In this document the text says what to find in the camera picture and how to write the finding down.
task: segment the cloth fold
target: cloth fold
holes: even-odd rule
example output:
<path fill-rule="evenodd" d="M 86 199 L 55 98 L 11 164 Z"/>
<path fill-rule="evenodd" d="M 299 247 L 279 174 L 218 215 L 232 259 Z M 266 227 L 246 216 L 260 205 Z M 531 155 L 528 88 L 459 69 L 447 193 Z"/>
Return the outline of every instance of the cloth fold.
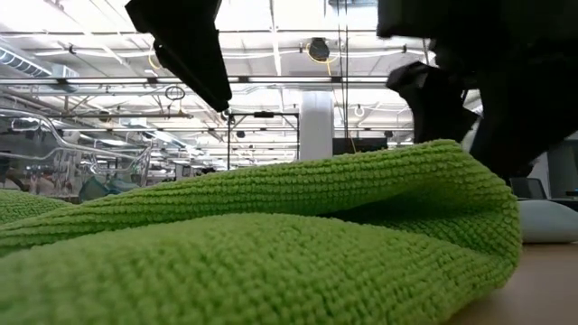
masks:
<path fill-rule="evenodd" d="M 1 225 L 0 320 L 440 323 L 520 242 L 516 198 L 450 141 L 209 174 Z"/>

